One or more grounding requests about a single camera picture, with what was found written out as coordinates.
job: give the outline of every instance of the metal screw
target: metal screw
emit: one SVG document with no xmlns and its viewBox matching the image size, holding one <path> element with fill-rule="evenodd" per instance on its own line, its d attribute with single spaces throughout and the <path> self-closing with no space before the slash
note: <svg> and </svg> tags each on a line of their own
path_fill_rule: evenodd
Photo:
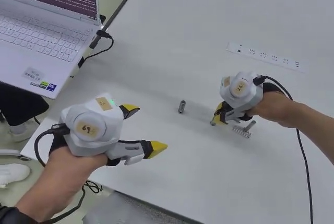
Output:
<svg viewBox="0 0 334 224">
<path fill-rule="evenodd" d="M 184 107 L 186 106 L 186 102 L 182 100 L 180 102 L 180 105 L 178 106 L 178 113 L 183 113 L 184 112 Z"/>
<path fill-rule="evenodd" d="M 248 132 L 255 124 L 256 121 L 251 121 L 249 125 L 244 128 L 244 132 Z"/>
</svg>

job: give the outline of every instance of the person's leg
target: person's leg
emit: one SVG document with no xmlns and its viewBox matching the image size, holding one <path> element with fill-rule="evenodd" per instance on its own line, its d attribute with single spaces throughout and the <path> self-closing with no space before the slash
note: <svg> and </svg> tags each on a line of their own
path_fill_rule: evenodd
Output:
<svg viewBox="0 0 334 224">
<path fill-rule="evenodd" d="M 49 105 L 34 93 L 0 83 L 0 110 L 15 141 L 30 138 L 35 128 L 27 121 L 48 110 Z"/>
</svg>

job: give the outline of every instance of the metal spring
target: metal spring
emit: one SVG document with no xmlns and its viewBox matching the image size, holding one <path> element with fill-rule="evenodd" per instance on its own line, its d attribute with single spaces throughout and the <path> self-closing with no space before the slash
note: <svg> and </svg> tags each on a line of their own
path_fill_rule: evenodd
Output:
<svg viewBox="0 0 334 224">
<path fill-rule="evenodd" d="M 180 102 L 180 105 L 178 106 L 178 113 L 183 113 L 185 106 L 186 106 L 186 102 L 184 100 L 182 100 Z"/>
<path fill-rule="evenodd" d="M 240 127 L 240 126 L 234 126 L 233 131 L 236 132 L 237 134 L 240 134 L 241 136 L 245 137 L 246 139 L 249 139 L 252 135 L 250 132 L 244 131 L 244 128 Z"/>
<path fill-rule="evenodd" d="M 251 121 L 248 126 L 241 127 L 241 126 L 234 126 L 233 131 L 237 134 L 240 134 L 241 136 L 249 139 L 251 137 L 251 133 L 249 130 L 256 124 L 256 121 Z"/>
</svg>

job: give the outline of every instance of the power strip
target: power strip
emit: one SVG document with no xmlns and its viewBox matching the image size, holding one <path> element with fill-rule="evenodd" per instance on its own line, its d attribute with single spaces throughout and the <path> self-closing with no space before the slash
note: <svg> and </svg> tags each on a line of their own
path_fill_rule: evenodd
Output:
<svg viewBox="0 0 334 224">
<path fill-rule="evenodd" d="M 287 69 L 295 70 L 301 73 L 305 73 L 305 66 L 301 65 L 299 61 L 295 61 L 291 58 L 280 57 L 275 54 L 266 53 L 265 51 L 255 50 L 254 48 L 248 48 L 240 44 L 229 43 L 226 49 L 231 53 L 236 53 L 251 57 L 258 61 L 264 61 L 266 63 L 285 67 Z"/>
</svg>

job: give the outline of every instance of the shoe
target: shoe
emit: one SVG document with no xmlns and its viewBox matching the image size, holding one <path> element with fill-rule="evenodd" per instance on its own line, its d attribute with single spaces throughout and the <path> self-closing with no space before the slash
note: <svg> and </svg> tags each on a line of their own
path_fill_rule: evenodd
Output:
<svg viewBox="0 0 334 224">
<path fill-rule="evenodd" d="M 10 135 L 10 138 L 14 142 L 22 142 L 26 139 L 29 139 L 33 133 L 38 128 L 38 124 L 35 121 L 28 120 L 27 122 L 24 122 L 24 125 L 26 126 L 26 130 L 21 134 L 14 134 L 10 130 L 8 131 L 8 134 Z"/>
<path fill-rule="evenodd" d="M 22 164 L 0 165 L 0 188 L 11 182 L 22 181 L 30 174 L 30 168 Z"/>
</svg>

